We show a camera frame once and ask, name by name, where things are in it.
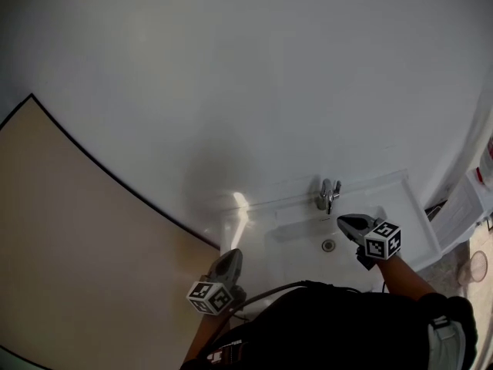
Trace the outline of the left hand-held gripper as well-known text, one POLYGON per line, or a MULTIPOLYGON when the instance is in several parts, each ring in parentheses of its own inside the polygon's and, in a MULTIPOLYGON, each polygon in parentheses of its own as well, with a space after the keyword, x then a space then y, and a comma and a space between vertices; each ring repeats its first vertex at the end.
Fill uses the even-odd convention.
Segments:
POLYGON ((232 304, 245 301, 247 293, 236 283, 242 266, 242 251, 227 251, 212 263, 207 276, 193 283, 186 299, 203 315, 220 315, 232 304))

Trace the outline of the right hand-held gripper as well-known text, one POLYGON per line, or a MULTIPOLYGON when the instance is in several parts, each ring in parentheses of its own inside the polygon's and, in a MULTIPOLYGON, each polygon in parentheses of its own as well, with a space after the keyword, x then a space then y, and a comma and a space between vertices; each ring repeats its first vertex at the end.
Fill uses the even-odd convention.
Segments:
POLYGON ((376 261, 386 261, 401 249, 401 228, 388 220, 367 214, 344 214, 337 218, 337 226, 350 241, 363 241, 356 256, 368 271, 376 261))

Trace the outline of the person's left forearm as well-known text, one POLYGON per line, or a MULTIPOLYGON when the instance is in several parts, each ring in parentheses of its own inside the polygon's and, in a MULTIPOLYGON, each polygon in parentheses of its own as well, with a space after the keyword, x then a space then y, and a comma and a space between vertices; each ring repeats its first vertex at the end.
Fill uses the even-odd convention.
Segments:
POLYGON ((222 314, 217 316, 205 314, 202 317, 200 325, 183 360, 183 368, 191 368, 191 365, 197 365, 198 368, 209 368, 211 366, 210 361, 207 359, 207 354, 200 356, 200 352, 204 347, 208 346, 208 341, 216 332, 221 331, 224 333, 229 329, 230 326, 226 323, 226 321, 229 321, 229 318, 229 310, 225 310, 222 314))

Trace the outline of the person's right forearm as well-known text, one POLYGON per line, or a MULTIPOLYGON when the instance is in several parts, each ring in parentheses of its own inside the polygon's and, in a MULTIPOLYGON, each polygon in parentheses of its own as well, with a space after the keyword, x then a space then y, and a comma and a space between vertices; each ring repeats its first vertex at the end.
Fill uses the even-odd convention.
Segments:
POLYGON ((397 255, 376 262, 385 284, 391 294, 419 300, 427 294, 436 292, 423 278, 397 255))

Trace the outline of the chrome faucet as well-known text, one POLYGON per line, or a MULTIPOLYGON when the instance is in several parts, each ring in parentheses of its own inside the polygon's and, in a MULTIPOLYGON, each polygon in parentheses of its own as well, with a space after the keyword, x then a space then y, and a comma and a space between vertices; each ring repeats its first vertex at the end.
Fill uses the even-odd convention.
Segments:
POLYGON ((315 198, 315 203, 318 210, 325 211, 330 215, 334 205, 334 201, 340 196, 342 183, 337 180, 335 184, 329 179, 324 179, 321 184, 320 192, 315 198))

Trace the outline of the white vanity cabinet with sink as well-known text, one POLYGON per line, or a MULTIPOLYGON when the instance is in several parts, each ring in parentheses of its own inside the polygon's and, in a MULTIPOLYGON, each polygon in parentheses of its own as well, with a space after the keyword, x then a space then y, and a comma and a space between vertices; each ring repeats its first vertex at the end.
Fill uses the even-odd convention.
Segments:
POLYGON ((400 254, 416 271, 441 258, 438 240, 405 171, 342 187, 329 214, 317 209, 314 198, 309 194, 245 204, 223 214, 221 251, 241 250, 238 284, 248 296, 301 280, 359 291, 381 288, 380 271, 369 271, 357 261, 355 243, 338 228, 342 214, 367 214, 400 226, 400 254))

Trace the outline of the red black chest box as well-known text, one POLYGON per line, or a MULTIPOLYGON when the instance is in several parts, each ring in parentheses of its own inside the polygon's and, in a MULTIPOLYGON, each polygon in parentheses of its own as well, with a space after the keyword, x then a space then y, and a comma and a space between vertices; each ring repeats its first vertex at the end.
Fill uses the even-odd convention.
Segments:
POLYGON ((248 344, 236 340, 208 354, 206 360, 214 366, 231 366, 242 362, 247 351, 248 344))

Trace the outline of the white water dispenser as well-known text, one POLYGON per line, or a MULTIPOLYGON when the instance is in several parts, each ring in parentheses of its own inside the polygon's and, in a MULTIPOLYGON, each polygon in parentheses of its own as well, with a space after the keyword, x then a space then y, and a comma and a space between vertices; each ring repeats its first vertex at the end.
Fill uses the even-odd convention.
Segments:
POLYGON ((493 212, 493 190, 470 170, 458 182, 447 200, 425 210, 438 240, 441 256, 469 241, 475 228, 493 212))

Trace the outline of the pink mesh wastebasket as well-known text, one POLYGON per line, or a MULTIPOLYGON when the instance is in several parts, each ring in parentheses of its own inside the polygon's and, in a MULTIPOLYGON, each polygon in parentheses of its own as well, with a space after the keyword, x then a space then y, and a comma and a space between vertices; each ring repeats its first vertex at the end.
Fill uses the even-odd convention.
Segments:
POLYGON ((484 251, 475 251, 458 271, 458 283, 466 286, 483 281, 488 273, 488 258, 484 251))

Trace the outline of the clear water jug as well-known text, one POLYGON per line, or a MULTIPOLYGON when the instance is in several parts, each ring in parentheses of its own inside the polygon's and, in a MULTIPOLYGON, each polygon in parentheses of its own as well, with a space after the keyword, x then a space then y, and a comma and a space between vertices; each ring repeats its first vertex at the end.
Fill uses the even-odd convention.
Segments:
POLYGON ((493 191, 493 133, 490 135, 479 165, 475 170, 478 182, 493 191))

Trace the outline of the large beige panel board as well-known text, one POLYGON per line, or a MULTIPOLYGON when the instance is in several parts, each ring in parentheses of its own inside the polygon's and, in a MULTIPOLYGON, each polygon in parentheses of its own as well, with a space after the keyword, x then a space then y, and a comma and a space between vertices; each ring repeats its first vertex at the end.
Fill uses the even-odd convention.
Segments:
POLYGON ((0 124, 0 347, 51 370, 179 370, 218 252, 132 194, 29 96, 0 124))

